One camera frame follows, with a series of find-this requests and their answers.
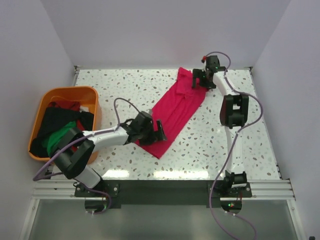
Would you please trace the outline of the pink red t shirt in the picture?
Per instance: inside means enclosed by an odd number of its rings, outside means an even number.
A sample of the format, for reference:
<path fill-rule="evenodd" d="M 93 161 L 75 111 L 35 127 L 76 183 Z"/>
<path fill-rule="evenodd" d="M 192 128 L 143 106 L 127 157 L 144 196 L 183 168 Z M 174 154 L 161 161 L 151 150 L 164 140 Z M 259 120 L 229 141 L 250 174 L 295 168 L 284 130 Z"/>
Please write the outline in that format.
<path fill-rule="evenodd" d="M 176 82 L 152 108 L 153 120 L 160 120 L 167 140 L 157 141 L 151 145 L 142 145 L 139 140 L 136 145 L 160 159 L 170 148 L 178 134 L 203 103 L 207 89 L 192 88 L 193 74 L 180 67 Z"/>

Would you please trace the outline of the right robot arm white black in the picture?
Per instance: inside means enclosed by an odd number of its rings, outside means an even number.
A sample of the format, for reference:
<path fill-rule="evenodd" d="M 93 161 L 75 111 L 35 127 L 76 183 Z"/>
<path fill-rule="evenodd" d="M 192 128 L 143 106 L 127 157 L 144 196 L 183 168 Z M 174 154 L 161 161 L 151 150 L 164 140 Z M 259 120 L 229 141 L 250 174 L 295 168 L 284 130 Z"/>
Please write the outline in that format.
<path fill-rule="evenodd" d="M 219 72 L 227 73 L 228 67 L 221 66 L 217 52 L 205 55 L 202 69 L 192 70 L 192 88 L 218 89 L 223 96 L 219 113 L 220 124 L 224 127 L 227 139 L 227 159 L 210 187 L 211 192 L 226 194 L 232 188 L 245 188 L 247 174 L 243 160 L 243 144 L 240 130 L 246 125 L 249 112 L 249 96 L 236 92 L 235 86 Z"/>

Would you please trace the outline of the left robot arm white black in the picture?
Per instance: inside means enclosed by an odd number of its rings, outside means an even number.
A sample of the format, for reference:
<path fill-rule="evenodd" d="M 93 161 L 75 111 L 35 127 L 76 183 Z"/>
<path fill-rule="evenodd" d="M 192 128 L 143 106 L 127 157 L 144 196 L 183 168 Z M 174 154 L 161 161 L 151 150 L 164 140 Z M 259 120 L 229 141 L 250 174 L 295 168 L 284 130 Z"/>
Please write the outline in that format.
<path fill-rule="evenodd" d="M 50 159 L 67 179 L 74 179 L 87 189 L 104 192 L 106 185 L 102 177 L 88 166 L 92 153 L 134 142 L 149 146 L 166 140 L 161 120 L 154 121 L 149 113 L 140 111 L 135 118 L 108 129 L 71 128 L 52 148 Z"/>

